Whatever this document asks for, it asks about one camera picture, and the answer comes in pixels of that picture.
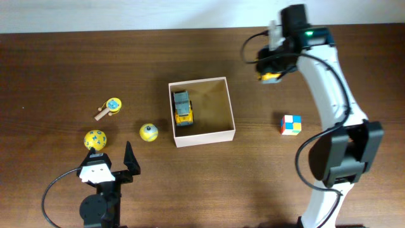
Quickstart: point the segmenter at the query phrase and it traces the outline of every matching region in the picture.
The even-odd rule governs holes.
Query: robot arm
[[[311,27],[303,4],[283,9],[281,18],[282,45],[275,46],[281,43],[281,31],[277,31],[280,27],[270,26],[269,35],[277,42],[270,42],[260,50],[258,61],[247,63],[257,63],[256,70],[264,84],[280,82],[286,73],[299,70],[314,97],[322,129],[331,129],[344,121],[341,127],[321,136],[310,149],[309,166],[317,181],[309,185],[314,189],[311,201],[298,221],[299,227],[331,228],[335,227],[344,197],[361,175],[369,171],[383,130],[379,122],[368,122],[354,100],[329,30]]]

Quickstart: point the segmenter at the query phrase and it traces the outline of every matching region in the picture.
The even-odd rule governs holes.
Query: yellow spotted ball
[[[84,136],[84,146],[87,149],[94,148],[96,151],[103,149],[107,143],[107,136],[100,130],[91,130]]]

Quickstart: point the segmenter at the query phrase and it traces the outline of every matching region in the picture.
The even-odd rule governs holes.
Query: wooden handle
[[[109,108],[105,108],[103,111],[101,111],[100,113],[98,113],[94,118],[99,121],[103,116],[107,115],[107,113],[109,112]]]

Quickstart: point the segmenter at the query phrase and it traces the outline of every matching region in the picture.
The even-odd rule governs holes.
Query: yellow round toy
[[[84,136],[84,146],[87,149],[94,148],[96,151],[103,149],[107,143],[107,136],[100,130],[91,130]]]
[[[155,125],[147,123],[140,128],[139,134],[143,140],[152,142],[158,137],[159,131]]]

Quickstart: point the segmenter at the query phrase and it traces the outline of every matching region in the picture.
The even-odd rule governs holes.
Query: toy on stick
[[[94,118],[99,121],[103,116],[108,115],[112,116],[120,111],[122,107],[121,100],[118,98],[110,98],[107,102],[103,104],[101,108],[98,108],[100,113],[98,113]]]

